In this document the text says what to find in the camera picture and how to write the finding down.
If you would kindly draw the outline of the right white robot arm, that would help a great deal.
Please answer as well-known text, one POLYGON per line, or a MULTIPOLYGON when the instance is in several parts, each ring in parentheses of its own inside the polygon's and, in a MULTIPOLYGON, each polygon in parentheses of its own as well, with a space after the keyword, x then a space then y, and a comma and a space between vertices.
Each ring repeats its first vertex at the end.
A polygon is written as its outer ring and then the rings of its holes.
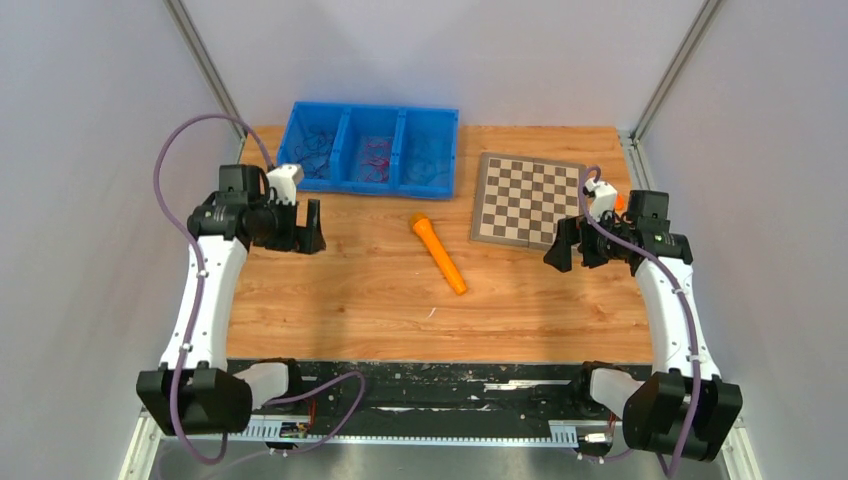
POLYGON ((575 411, 589 418, 614 414, 631 449, 710 462, 743 396, 711 358, 693 294, 691 247, 686 236, 672 232, 668 209, 667 193, 633 190, 623 214, 592 208, 563 218, 544 261, 562 273, 571 270, 575 252, 586 268, 626 263, 649 321, 651 375, 641 381, 613 364, 586 361, 570 392, 575 411))

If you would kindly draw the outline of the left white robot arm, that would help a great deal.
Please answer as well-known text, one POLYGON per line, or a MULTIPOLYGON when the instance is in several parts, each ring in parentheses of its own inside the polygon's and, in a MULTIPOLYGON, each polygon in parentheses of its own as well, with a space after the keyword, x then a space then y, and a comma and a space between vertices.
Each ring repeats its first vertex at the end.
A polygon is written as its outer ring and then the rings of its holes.
POLYGON ((307 203, 297 222, 301 166, 265 172, 252 165, 224 165, 219 187, 187 218, 186 285, 178 318, 158 366, 139 373, 136 392, 168 436, 234 434, 268 402, 282 414, 300 410, 306 388, 292 378, 294 363, 260 360, 228 370, 227 333, 235 290, 251 248, 298 254, 325 249, 320 203, 307 203))

